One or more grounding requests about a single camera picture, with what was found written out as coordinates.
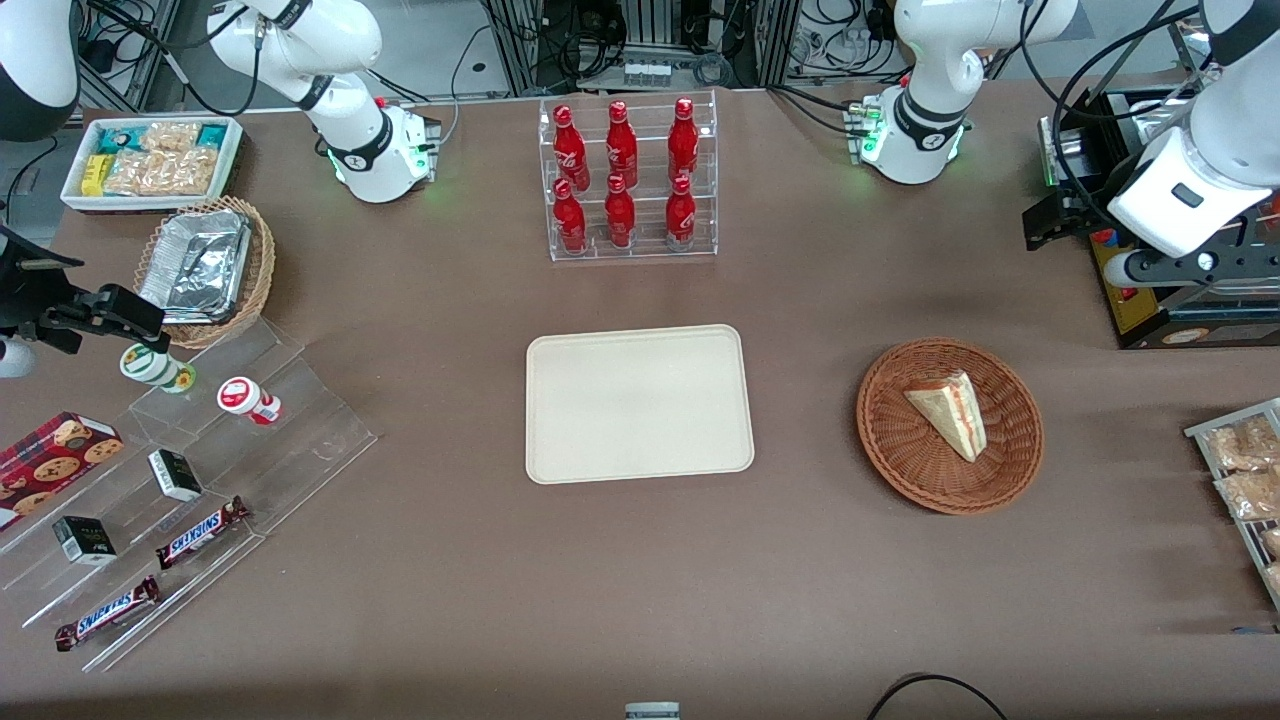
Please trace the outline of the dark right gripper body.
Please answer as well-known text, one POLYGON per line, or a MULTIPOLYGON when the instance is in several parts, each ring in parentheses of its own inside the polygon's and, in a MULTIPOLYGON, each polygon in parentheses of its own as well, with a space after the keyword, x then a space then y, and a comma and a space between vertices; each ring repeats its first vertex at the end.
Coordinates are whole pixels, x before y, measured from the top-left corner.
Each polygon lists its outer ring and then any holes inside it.
POLYGON ((1 227, 1 333, 13 337, 49 309, 76 300, 79 291, 67 279, 65 269, 84 261, 32 243, 8 225, 1 227))

